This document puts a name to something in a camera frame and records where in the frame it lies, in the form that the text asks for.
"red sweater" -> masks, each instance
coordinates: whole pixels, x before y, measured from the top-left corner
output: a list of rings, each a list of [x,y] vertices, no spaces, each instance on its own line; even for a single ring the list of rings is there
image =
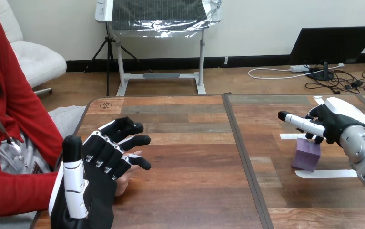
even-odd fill
[[[20,129],[51,166],[62,151],[62,137],[32,91],[0,24],[0,119],[10,136],[22,140]],[[0,143],[4,140],[0,132]],[[57,173],[12,175],[0,167],[0,216],[47,209]]]

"monitor stand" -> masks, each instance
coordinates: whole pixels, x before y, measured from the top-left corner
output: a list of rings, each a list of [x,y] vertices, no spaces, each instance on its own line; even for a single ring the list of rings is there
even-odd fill
[[[320,68],[309,68],[309,71],[305,73],[317,72],[321,70]],[[323,71],[318,73],[312,73],[306,75],[307,77],[314,79],[314,80],[321,80],[321,81],[329,81],[334,79],[334,75],[328,71],[328,63],[324,62],[323,64]]]

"black robotic glove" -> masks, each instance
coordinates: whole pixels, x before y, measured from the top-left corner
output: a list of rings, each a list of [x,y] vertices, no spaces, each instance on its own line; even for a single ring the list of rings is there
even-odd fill
[[[68,136],[63,142],[63,163],[52,191],[49,213],[53,229],[109,229],[113,221],[115,180],[132,165],[149,170],[143,157],[123,153],[147,145],[142,124],[128,117],[116,119],[94,131],[82,144]]]
[[[290,113],[286,111],[280,111],[278,113],[278,117],[281,120],[285,121],[286,114]],[[346,106],[343,107],[328,107],[326,104],[321,104],[311,109],[304,118],[311,119],[310,122],[314,125],[322,125],[325,128],[325,131],[323,132],[323,137],[327,139],[326,141],[328,144],[333,144],[334,142],[337,142],[338,145],[341,146],[340,136],[347,127],[351,125],[361,125],[365,127],[365,124],[356,120],[358,115],[361,116],[363,114],[357,108],[348,103],[346,103]],[[302,133],[304,132],[301,128],[296,129]],[[313,136],[313,133],[306,133],[307,139],[312,139]],[[319,144],[323,141],[323,137],[316,136],[314,141]]]

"wooden table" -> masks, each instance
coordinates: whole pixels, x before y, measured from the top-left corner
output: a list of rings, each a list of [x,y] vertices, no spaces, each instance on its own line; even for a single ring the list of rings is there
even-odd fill
[[[337,96],[365,114],[365,96]],[[91,102],[77,135],[129,116],[152,141],[152,163],[113,205],[113,228],[365,228],[357,178],[303,179],[290,166],[296,130],[278,111],[304,115],[303,95],[108,97]],[[322,144],[317,170],[349,169],[342,149]],[[36,229],[50,228],[47,212]]]

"purple foam block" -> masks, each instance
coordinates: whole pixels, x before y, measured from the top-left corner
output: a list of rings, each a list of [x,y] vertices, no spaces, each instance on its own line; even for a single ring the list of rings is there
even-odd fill
[[[320,159],[320,145],[298,138],[292,159],[292,166],[314,172]]]

